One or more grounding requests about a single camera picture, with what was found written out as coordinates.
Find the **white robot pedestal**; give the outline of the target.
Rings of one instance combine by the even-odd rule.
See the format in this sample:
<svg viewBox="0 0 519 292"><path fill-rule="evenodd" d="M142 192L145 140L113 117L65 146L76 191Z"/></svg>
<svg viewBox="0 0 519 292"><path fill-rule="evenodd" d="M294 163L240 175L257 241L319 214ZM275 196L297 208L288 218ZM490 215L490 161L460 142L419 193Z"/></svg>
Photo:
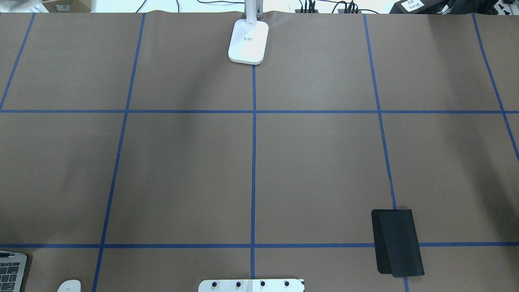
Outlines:
<svg viewBox="0 0 519 292"><path fill-rule="evenodd" d="M208 279L199 292L304 292L303 279Z"/></svg>

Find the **white desk lamp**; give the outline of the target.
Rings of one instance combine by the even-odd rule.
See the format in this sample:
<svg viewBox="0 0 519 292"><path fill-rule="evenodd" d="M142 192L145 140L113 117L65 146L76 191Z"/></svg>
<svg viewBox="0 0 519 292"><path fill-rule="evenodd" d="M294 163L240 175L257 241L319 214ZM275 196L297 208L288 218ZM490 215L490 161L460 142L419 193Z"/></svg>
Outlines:
<svg viewBox="0 0 519 292"><path fill-rule="evenodd" d="M269 25L264 22L263 0L245 1L245 18L235 22L228 48L230 61L259 65L263 62Z"/></svg>

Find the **grey laptop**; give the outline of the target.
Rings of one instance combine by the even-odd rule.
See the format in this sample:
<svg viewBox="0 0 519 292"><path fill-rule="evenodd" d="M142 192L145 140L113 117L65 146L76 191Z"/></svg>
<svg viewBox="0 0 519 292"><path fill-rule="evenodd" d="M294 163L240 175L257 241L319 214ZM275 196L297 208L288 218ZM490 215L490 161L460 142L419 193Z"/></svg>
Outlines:
<svg viewBox="0 0 519 292"><path fill-rule="evenodd" d="M20 292L27 255L0 251L0 290L2 292Z"/></svg>

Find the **black mouse pad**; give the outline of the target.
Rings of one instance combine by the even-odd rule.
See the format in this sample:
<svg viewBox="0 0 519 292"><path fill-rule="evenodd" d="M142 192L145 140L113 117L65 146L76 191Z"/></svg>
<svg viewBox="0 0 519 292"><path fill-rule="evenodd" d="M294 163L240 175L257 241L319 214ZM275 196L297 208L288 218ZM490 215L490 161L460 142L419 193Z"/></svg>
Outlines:
<svg viewBox="0 0 519 292"><path fill-rule="evenodd" d="M425 275L410 209L371 211L377 270L393 277Z"/></svg>

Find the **white computer mouse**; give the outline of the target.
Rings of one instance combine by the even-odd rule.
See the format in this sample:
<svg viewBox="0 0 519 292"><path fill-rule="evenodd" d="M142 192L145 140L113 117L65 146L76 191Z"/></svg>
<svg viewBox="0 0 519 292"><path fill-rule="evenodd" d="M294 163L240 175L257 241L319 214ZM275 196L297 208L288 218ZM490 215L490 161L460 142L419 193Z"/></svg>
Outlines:
<svg viewBox="0 0 519 292"><path fill-rule="evenodd" d="M59 285L57 292L81 292L81 282L76 279L66 280Z"/></svg>

